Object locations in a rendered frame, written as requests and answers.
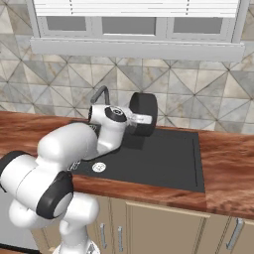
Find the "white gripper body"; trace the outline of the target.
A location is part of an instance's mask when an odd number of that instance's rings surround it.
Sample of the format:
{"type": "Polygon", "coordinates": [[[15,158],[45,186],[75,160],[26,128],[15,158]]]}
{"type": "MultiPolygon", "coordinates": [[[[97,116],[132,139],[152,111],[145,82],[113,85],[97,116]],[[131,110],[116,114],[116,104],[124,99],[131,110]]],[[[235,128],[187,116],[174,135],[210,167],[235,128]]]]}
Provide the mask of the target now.
{"type": "Polygon", "coordinates": [[[150,115],[131,113],[128,116],[128,125],[133,127],[137,127],[139,124],[150,125],[152,120],[153,118],[150,115]]]}

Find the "black pot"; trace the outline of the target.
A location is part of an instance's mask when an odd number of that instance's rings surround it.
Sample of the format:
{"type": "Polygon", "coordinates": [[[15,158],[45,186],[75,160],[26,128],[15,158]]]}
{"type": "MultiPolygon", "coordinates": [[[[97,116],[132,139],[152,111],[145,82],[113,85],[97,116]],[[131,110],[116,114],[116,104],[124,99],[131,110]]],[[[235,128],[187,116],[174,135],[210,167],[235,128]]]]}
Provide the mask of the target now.
{"type": "Polygon", "coordinates": [[[128,126],[127,132],[135,136],[151,136],[155,130],[158,117],[158,103],[156,96],[152,93],[135,92],[131,97],[129,108],[133,113],[151,116],[152,123],[138,123],[134,126],[128,126]]]}

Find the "black sink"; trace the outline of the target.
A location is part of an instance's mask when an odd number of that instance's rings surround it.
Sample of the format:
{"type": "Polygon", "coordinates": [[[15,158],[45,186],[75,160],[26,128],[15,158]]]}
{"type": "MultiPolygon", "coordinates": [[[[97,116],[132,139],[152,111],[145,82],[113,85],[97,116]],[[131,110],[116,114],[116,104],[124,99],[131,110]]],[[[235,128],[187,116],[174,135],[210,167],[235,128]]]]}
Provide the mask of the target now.
{"type": "Polygon", "coordinates": [[[198,134],[156,129],[150,137],[124,134],[121,147],[90,161],[81,161],[75,175],[204,192],[198,134]],[[95,163],[106,170],[96,173],[95,163]]]}

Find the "silver sink drain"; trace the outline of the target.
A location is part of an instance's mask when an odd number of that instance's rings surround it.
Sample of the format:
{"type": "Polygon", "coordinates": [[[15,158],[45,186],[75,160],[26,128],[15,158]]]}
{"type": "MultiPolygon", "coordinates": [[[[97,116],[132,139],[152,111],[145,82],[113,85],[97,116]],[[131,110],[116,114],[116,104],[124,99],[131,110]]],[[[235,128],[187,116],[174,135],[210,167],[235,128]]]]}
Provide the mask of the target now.
{"type": "Polygon", "coordinates": [[[103,171],[106,170],[106,165],[102,162],[95,163],[92,166],[92,170],[96,173],[102,173],[103,171]]]}

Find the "grey tap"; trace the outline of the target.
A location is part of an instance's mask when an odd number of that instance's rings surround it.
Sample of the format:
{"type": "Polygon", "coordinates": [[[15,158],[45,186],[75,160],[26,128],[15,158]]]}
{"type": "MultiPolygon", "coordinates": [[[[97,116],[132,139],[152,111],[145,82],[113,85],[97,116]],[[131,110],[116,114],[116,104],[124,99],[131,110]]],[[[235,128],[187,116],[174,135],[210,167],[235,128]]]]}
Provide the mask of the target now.
{"type": "Polygon", "coordinates": [[[95,94],[90,98],[90,103],[93,105],[95,102],[98,100],[101,94],[104,94],[104,99],[105,99],[105,105],[110,106],[110,98],[109,98],[109,90],[108,87],[105,85],[102,85],[96,92],[95,94]]]}

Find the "grey window sill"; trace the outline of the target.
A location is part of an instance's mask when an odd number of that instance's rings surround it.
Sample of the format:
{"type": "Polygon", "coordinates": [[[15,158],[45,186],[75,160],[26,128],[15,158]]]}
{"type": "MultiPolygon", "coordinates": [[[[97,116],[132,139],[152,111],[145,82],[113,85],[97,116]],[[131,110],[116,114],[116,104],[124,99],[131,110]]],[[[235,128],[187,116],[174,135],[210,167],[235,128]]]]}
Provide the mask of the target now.
{"type": "Polygon", "coordinates": [[[236,62],[243,59],[243,43],[189,43],[34,38],[34,54],[175,61],[236,62]]]}

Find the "beige cupboard door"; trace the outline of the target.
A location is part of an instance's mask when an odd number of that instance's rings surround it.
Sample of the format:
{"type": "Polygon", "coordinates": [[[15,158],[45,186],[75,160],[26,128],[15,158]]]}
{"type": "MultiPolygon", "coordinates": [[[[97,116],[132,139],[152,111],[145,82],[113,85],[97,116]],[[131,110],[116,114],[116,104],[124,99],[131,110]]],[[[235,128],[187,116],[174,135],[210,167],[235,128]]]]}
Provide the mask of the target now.
{"type": "Polygon", "coordinates": [[[109,208],[109,198],[106,196],[96,196],[99,202],[99,214],[96,219],[96,230],[97,230],[97,237],[98,237],[98,244],[100,248],[101,254],[114,254],[113,252],[113,243],[112,243],[112,236],[111,236],[111,218],[110,218],[110,208],[109,208]],[[103,249],[101,243],[101,236],[100,236],[100,224],[105,224],[105,239],[107,243],[106,249],[103,249]]]}
{"type": "Polygon", "coordinates": [[[111,216],[112,216],[112,227],[114,233],[114,251],[115,254],[128,254],[127,247],[127,216],[126,216],[126,202],[123,199],[111,198],[111,216]],[[119,252],[118,249],[118,226],[123,227],[122,231],[122,242],[123,252],[119,252]]]}
{"type": "Polygon", "coordinates": [[[217,254],[228,217],[127,201],[128,254],[217,254]]]}
{"type": "Polygon", "coordinates": [[[244,218],[242,218],[244,225],[233,249],[226,249],[226,243],[229,242],[236,225],[236,218],[231,217],[229,219],[216,254],[254,254],[254,220],[244,218]]]}

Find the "white window blind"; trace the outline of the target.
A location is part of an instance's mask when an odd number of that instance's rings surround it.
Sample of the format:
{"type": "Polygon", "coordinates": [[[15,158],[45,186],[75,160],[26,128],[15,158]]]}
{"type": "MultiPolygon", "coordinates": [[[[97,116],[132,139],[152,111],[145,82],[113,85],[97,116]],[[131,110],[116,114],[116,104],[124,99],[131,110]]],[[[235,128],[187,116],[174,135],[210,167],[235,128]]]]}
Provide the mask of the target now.
{"type": "Polygon", "coordinates": [[[37,16],[234,18],[239,0],[34,0],[37,16]]]}

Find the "pale grey dishwasher front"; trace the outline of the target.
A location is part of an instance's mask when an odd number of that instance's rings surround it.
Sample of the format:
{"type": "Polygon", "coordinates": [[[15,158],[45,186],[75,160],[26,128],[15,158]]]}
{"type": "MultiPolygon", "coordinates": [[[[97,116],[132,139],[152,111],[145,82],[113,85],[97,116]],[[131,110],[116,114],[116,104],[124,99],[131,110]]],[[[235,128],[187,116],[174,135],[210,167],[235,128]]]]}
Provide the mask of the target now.
{"type": "Polygon", "coordinates": [[[0,188],[0,243],[37,250],[38,247],[29,229],[15,226],[9,218],[13,198],[0,188]]]}

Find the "white window frame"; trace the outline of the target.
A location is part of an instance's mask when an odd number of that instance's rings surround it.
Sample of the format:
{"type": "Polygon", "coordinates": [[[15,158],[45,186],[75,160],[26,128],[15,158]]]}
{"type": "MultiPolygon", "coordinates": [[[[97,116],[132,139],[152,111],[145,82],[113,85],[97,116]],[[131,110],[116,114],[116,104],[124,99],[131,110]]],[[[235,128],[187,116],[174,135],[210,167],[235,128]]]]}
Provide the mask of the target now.
{"type": "Polygon", "coordinates": [[[42,38],[232,42],[242,3],[234,18],[37,16],[42,38]]]}

